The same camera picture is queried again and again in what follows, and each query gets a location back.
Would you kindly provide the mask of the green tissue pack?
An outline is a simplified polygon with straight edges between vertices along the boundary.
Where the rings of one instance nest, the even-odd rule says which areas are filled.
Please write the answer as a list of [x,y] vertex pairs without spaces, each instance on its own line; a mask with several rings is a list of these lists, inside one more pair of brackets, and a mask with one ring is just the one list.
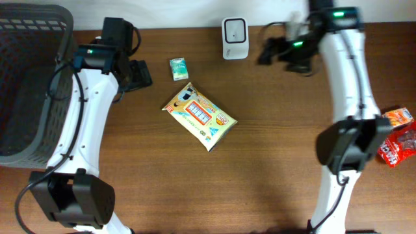
[[180,81],[189,78],[187,65],[184,58],[173,58],[170,60],[170,67],[174,81]]

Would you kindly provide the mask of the cream bee snack bag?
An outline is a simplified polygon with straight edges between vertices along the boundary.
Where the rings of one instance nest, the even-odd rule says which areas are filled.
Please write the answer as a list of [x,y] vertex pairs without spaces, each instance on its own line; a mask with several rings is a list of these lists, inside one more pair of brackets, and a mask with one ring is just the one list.
[[192,83],[182,88],[162,109],[192,133],[208,152],[238,123]]

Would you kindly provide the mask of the orange juice carton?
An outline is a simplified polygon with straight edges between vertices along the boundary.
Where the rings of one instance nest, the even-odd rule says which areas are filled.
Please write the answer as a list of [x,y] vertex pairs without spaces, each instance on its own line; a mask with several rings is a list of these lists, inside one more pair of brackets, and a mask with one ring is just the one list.
[[389,120],[393,128],[403,127],[414,121],[413,116],[405,107],[387,111],[382,116]]

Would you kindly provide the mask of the red snack bag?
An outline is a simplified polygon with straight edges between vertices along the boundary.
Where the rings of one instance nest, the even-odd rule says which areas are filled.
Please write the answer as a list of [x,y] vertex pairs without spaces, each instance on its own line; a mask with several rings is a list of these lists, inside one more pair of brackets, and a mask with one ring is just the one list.
[[415,155],[415,122],[391,133],[380,145],[378,155],[394,168]]

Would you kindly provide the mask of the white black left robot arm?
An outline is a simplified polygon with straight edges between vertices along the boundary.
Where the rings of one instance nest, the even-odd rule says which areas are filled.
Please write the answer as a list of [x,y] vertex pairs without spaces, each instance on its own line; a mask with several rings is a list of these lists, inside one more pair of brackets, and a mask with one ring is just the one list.
[[114,211],[114,188],[99,178],[99,150],[111,105],[153,83],[146,62],[130,58],[141,41],[132,23],[107,17],[101,36],[63,65],[74,82],[64,126],[46,169],[32,172],[24,191],[48,220],[77,233],[133,232]]

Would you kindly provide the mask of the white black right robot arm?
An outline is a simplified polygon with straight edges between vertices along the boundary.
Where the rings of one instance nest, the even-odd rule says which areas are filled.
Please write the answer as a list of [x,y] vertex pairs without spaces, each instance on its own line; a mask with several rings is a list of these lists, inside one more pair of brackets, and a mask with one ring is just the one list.
[[365,32],[359,9],[338,7],[333,1],[309,1],[303,34],[269,38],[257,59],[273,58],[287,70],[311,72],[320,55],[328,73],[333,123],[321,132],[315,151],[322,167],[318,201],[304,233],[346,233],[345,220],[352,191],[366,164],[391,132],[372,94],[365,60]]

